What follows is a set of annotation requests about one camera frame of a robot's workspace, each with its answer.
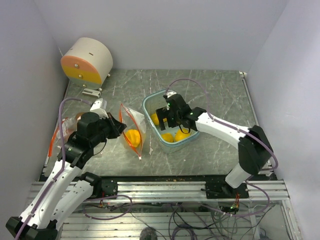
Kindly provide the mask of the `yellow mango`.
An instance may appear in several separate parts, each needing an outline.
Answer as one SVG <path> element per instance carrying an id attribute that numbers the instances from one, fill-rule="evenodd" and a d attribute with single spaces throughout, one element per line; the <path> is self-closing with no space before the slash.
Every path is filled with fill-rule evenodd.
<path id="1" fill-rule="evenodd" d="M 150 115 L 150 118 L 155 126 L 158 126 L 160 124 L 156 113 L 153 113 L 152 115 Z"/>

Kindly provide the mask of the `blue green plastic basket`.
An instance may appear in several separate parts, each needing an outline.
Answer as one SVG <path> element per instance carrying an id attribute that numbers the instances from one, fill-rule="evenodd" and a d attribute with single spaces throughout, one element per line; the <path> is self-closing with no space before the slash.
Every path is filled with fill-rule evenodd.
<path id="1" fill-rule="evenodd" d="M 191 141 L 194 141 L 200 133 L 191 130 L 182 137 L 183 133 L 180 128 L 178 126 L 174 128 L 168 127 L 168 123 L 165 120 L 165 130 L 161 130 L 160 125 L 157 124 L 156 110 L 165 106 L 166 102 L 163 97 L 165 93 L 166 90 L 164 89 L 146 96 L 142 101 L 142 110 L 159 145 L 165 153 L 171 154 L 186 147 Z"/>

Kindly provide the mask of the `clear zip bag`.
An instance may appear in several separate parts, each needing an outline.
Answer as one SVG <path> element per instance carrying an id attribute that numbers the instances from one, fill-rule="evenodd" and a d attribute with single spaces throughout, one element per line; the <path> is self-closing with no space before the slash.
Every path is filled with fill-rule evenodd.
<path id="1" fill-rule="evenodd" d="M 77 123 L 78 121 L 75 120 L 75 116 L 65 117 L 62 119 L 61 127 L 62 127 L 63 140 L 65 143 L 67 142 L 69 136 L 77 130 Z M 58 149 L 61 149 L 61 146 L 62 146 L 62 142 L 61 142 L 60 128 L 59 126 L 57 126 L 51 138 L 47 156 L 49 158 L 52 157 L 54 152 L 58 151 Z"/>
<path id="2" fill-rule="evenodd" d="M 142 152 L 147 137 L 147 125 L 145 115 L 139 111 L 120 104 L 119 121 L 126 125 L 122 133 L 122 144 L 127 151 L 131 151 L 142 160 Z"/>

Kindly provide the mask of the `yellow pear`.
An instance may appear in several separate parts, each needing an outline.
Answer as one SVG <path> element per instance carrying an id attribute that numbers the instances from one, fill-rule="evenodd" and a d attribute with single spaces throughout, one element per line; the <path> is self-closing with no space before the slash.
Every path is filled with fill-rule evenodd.
<path id="1" fill-rule="evenodd" d="M 174 137 L 171 133 L 164 133 L 161 135 L 162 139 L 168 143 L 174 142 Z"/>

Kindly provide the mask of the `yellow bell pepper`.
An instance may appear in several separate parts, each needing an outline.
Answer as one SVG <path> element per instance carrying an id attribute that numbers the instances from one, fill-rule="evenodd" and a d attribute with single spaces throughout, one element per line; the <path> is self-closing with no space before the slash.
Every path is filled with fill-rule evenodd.
<path id="1" fill-rule="evenodd" d="M 175 136 L 174 136 L 174 141 L 175 142 L 179 142 L 182 141 L 186 138 L 189 138 L 191 136 L 190 132 L 183 132 L 180 129 L 176 132 Z"/>

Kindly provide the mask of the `clear zip top bag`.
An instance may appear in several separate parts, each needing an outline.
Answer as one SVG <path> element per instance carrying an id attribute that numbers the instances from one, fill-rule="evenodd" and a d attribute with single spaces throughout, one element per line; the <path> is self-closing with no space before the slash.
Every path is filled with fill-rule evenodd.
<path id="1" fill-rule="evenodd" d="M 75 120 L 75 116 L 65 117 L 62 119 L 61 127 L 62 127 L 63 140 L 65 143 L 67 142 L 69 136 L 77 130 L 77 123 L 78 121 Z M 62 142 L 61 142 L 60 128 L 59 126 L 57 126 L 51 138 L 47 156 L 49 158 L 52 157 L 54 152 L 58 151 L 58 149 L 61 149 L 61 146 L 62 146 Z"/>

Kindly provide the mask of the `yellow lemon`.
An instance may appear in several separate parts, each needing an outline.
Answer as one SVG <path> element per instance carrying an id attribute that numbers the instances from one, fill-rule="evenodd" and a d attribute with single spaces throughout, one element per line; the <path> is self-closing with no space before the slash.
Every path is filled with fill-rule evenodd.
<path id="1" fill-rule="evenodd" d="M 127 143 L 133 147 L 137 148 L 141 143 L 141 135 L 137 129 L 129 129 L 125 132 L 125 139 Z"/>

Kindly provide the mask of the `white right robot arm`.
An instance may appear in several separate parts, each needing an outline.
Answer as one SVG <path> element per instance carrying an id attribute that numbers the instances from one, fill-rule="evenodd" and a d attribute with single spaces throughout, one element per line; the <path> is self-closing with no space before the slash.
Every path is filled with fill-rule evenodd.
<path id="1" fill-rule="evenodd" d="M 191 108 L 184 98 L 173 92 L 165 94 L 166 105 L 156 109 L 159 127 L 186 128 L 217 137 L 237 149 L 238 163 L 216 188 L 203 189 L 207 194 L 228 198 L 238 196 L 237 188 L 251 176 L 258 174 L 273 156 L 264 130 L 258 126 L 244 127 L 215 117 L 201 107 Z"/>

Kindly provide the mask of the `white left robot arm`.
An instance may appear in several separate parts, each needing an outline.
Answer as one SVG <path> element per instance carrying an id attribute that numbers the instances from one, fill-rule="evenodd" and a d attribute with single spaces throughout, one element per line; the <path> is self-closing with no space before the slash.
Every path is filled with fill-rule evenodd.
<path id="1" fill-rule="evenodd" d="M 82 114 L 73 132 L 61 148 L 51 174 L 31 204 L 12 216 L 5 227 L 16 240 L 54 240 L 65 220 L 85 200 L 102 192 L 101 177 L 85 172 L 86 163 L 100 143 L 116 139 L 126 129 L 109 112 Z"/>

